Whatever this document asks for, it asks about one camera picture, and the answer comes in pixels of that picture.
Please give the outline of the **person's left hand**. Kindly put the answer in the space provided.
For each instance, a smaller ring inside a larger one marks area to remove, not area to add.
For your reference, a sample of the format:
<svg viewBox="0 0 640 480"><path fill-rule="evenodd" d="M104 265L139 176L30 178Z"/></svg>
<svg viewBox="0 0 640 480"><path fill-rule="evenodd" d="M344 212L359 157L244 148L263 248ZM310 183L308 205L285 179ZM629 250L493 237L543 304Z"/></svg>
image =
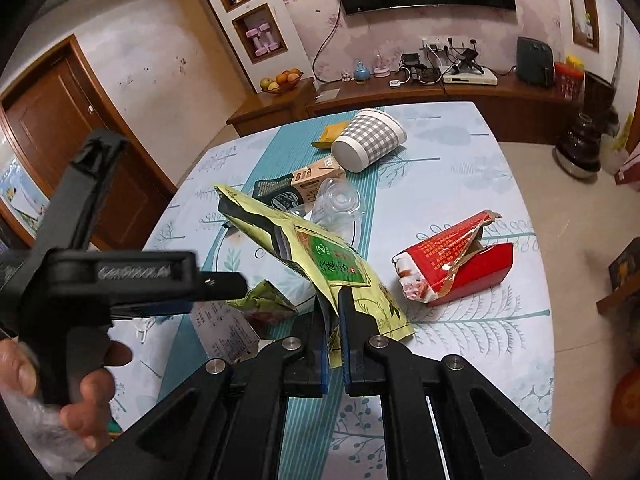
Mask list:
<svg viewBox="0 0 640 480"><path fill-rule="evenodd" d="M18 346L16 339L1 341L1 392L19 398L33 398L38 388L34 364ZM60 423L77 437L85 448L99 453L111 443L107 424L111 420L110 401L115 382L109 370L100 367L88 374L79 387L81 400L60 409Z"/></svg>

